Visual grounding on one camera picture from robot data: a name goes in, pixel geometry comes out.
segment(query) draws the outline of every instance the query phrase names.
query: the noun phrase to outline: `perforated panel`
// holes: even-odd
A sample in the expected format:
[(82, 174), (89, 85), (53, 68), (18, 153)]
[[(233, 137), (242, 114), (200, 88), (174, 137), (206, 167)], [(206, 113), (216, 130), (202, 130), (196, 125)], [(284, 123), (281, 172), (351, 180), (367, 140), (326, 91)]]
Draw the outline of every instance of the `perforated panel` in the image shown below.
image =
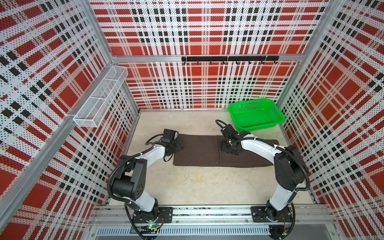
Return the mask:
[(225, 108), (255, 98), (277, 101), (296, 62), (122, 63), (141, 109)]
[[(99, 128), (75, 127), (0, 239), (81, 239), (107, 194), (135, 114), (119, 90)], [(23, 231), (20, 238), (15, 231)]]
[(347, 239), (384, 232), (384, 3), (343, 1), (282, 106), (319, 200)]
[(76, 1), (1, 2), (0, 18), (1, 199), (106, 62)]
[(90, 2), (118, 56), (302, 53), (328, 3)]

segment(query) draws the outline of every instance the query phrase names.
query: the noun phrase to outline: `white wire basket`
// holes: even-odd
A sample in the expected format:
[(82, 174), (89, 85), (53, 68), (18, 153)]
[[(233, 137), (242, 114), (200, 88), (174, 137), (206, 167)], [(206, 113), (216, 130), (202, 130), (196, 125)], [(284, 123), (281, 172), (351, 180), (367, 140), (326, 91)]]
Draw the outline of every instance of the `white wire basket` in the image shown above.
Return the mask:
[(127, 76), (126, 67), (112, 66), (76, 114), (75, 123), (79, 127), (99, 127)]

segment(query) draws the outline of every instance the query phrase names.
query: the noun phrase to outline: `floor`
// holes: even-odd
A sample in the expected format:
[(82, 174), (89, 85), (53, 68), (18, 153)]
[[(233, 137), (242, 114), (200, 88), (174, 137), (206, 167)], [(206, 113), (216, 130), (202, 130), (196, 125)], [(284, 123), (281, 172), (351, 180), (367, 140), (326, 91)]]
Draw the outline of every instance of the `floor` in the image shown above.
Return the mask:
[[(147, 149), (144, 143), (164, 128), (181, 134), (221, 135), (215, 120), (232, 123), (227, 111), (202, 112), (142, 112), (128, 155)], [(280, 127), (252, 132), (257, 137), (276, 139), (287, 146)], [(159, 201), (159, 205), (230, 205), (265, 204), (273, 195), (277, 181), (270, 167), (182, 167), (174, 166), (173, 159), (156, 161), (147, 169), (145, 190)], [(299, 192), (296, 204), (312, 204), (308, 192)], [(123, 205), (111, 200), (110, 205)]]

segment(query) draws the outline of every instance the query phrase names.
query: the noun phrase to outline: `vent grille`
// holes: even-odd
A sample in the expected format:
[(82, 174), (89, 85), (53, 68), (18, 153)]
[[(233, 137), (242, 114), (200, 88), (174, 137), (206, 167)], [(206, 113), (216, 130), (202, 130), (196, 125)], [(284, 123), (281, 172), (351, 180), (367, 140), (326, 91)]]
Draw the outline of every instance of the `vent grille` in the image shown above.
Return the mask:
[[(127, 236), (136, 235), (130, 233), (131, 227), (100, 227), (98, 235), (103, 236)], [(252, 226), (163, 226), (158, 235), (270, 235), (268, 225)]]

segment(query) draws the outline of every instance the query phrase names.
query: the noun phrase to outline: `black hook rack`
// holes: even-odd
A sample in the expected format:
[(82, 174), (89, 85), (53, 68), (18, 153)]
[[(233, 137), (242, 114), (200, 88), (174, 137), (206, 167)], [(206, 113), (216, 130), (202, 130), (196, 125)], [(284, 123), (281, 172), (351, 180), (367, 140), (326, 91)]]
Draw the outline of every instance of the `black hook rack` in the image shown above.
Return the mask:
[(234, 61), (238, 65), (240, 62), (248, 62), (251, 64), (251, 62), (261, 62), (261, 64), (264, 64), (266, 61), (273, 61), (275, 64), (277, 64), (277, 61), (279, 60), (279, 56), (195, 56), (195, 57), (181, 57), (182, 62), (209, 62), (211, 65), (212, 62), (225, 62), (227, 61)]

